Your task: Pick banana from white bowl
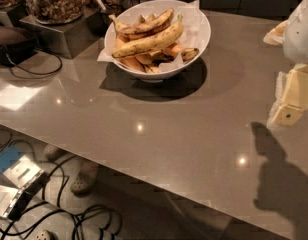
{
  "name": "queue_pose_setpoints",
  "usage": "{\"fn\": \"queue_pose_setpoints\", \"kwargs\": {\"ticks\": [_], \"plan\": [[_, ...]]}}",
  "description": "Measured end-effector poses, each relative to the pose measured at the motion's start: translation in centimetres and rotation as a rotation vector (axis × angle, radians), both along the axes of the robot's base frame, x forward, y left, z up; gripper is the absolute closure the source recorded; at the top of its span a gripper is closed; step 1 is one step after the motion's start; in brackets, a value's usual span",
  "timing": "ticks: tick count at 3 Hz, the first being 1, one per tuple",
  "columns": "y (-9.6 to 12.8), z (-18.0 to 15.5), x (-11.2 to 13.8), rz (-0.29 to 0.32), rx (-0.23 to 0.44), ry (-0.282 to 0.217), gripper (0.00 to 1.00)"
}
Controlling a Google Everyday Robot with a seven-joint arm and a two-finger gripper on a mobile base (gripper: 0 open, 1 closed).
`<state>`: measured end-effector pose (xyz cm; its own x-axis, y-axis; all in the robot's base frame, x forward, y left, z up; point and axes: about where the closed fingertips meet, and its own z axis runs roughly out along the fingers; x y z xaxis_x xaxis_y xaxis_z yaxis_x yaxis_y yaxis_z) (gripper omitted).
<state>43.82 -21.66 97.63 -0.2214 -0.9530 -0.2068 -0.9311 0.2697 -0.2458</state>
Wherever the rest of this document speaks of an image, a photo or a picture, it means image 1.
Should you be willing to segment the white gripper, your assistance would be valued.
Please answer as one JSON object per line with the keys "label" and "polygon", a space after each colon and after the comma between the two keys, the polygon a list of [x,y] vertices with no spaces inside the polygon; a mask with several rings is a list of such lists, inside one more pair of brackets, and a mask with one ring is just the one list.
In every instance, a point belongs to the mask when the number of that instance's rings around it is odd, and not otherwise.
{"label": "white gripper", "polygon": [[286,58],[296,64],[276,79],[275,98],[267,121],[268,127],[289,127],[308,110],[308,0],[302,0],[285,20],[263,38],[269,45],[281,45]]}

